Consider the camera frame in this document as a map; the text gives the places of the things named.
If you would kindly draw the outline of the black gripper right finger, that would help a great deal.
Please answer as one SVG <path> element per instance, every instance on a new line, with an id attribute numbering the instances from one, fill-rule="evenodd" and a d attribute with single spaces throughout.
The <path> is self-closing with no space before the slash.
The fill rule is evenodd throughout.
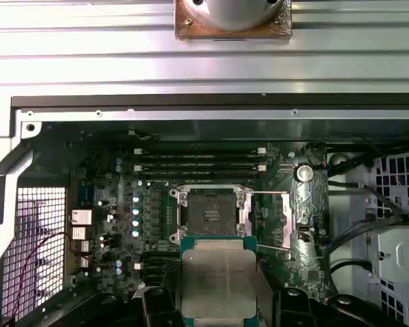
<path id="1" fill-rule="evenodd" d="M 403 326 L 381 309 L 349 294 L 330 297 L 324 304 L 297 288 L 274 295 L 272 326 Z"/>

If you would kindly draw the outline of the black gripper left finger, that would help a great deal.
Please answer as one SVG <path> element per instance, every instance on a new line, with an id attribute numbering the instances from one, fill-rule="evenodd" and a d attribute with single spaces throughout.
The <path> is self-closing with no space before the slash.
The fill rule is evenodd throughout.
<path id="1" fill-rule="evenodd" d="M 150 287 L 125 302 L 108 296 L 92 310 L 89 326 L 180 326 L 181 313 L 163 287 Z"/>

